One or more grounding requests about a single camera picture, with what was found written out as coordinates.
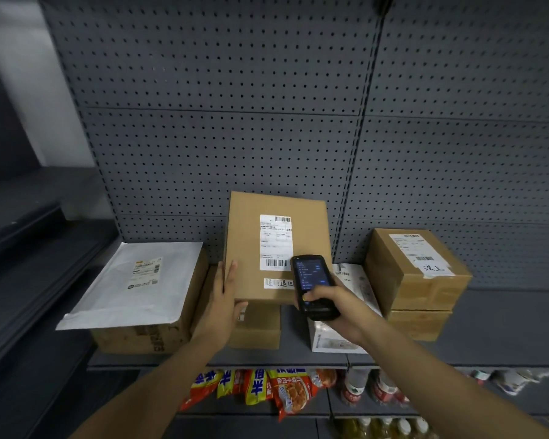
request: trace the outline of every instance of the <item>hand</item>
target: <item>hand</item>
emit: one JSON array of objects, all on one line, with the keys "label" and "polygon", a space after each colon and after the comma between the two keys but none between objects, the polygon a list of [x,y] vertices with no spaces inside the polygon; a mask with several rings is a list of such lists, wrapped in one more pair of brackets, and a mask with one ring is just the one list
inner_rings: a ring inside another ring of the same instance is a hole
[{"label": "hand", "polygon": [[216,352],[226,346],[241,310],[248,305],[248,302],[234,304],[237,271],[238,263],[234,260],[224,284],[224,263],[218,264],[210,301],[191,338],[209,342]]},{"label": "hand", "polygon": [[325,322],[344,339],[353,344],[364,346],[364,330],[372,317],[379,317],[366,303],[347,289],[341,280],[333,275],[336,286],[316,286],[303,295],[303,300],[311,302],[319,298],[328,298],[334,302],[341,313],[335,320]]}]

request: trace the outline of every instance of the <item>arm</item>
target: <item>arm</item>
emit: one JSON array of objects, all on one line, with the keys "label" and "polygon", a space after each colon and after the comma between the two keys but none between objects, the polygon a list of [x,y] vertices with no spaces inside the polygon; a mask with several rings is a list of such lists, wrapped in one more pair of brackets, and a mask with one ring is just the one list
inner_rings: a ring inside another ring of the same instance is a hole
[{"label": "arm", "polygon": [[207,362],[222,349],[246,302],[234,305],[237,263],[232,262],[224,284],[220,262],[210,302],[191,341],[153,372],[130,385],[100,408],[71,439],[162,437],[191,384]]},{"label": "arm", "polygon": [[336,285],[316,287],[304,298],[334,301],[341,316],[329,325],[374,357],[441,437],[549,439],[547,428],[390,326],[337,277]]}]

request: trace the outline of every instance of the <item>handheld barcode scanner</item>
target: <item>handheld barcode scanner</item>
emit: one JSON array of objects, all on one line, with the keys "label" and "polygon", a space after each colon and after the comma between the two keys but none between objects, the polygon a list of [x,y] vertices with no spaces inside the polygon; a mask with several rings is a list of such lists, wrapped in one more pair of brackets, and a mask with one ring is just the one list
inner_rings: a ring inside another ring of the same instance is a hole
[{"label": "handheld barcode scanner", "polygon": [[313,302],[303,300],[303,295],[317,285],[335,285],[322,256],[291,257],[291,270],[295,276],[295,292],[297,293],[299,311],[315,321],[327,321],[339,317],[339,311],[330,299],[321,298]]}]

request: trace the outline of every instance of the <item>snack bag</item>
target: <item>snack bag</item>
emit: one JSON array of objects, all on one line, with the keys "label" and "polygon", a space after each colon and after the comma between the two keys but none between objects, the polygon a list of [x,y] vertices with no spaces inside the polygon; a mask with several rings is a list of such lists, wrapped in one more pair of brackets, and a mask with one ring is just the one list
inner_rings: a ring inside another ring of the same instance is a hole
[{"label": "snack bag", "polygon": [[191,385],[189,398],[185,399],[181,404],[181,411],[187,410],[189,407],[205,398],[208,394],[213,393],[218,387],[218,383],[222,379],[222,376],[224,376],[222,370],[212,370],[205,374],[199,374],[195,382],[193,382],[193,385]]},{"label": "snack bag", "polygon": [[299,413],[311,398],[311,380],[303,368],[268,370],[278,420],[287,414]]},{"label": "snack bag", "polygon": [[244,376],[246,405],[256,405],[273,398],[271,383],[263,369],[246,370]]},{"label": "snack bag", "polygon": [[242,392],[244,383],[244,370],[224,370],[224,376],[218,384],[218,399],[228,394]]},{"label": "snack bag", "polygon": [[308,369],[307,374],[311,379],[311,397],[317,394],[322,388],[330,388],[338,380],[338,374],[334,369],[317,368]]}]

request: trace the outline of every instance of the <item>pegboard wall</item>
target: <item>pegboard wall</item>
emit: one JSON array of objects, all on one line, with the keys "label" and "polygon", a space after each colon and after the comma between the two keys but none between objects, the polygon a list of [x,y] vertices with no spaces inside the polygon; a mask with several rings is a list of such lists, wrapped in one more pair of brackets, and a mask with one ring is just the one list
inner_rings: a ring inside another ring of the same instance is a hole
[{"label": "pegboard wall", "polygon": [[549,0],[41,0],[125,241],[222,255],[229,192],[324,199],[337,262],[428,228],[549,289]]}]

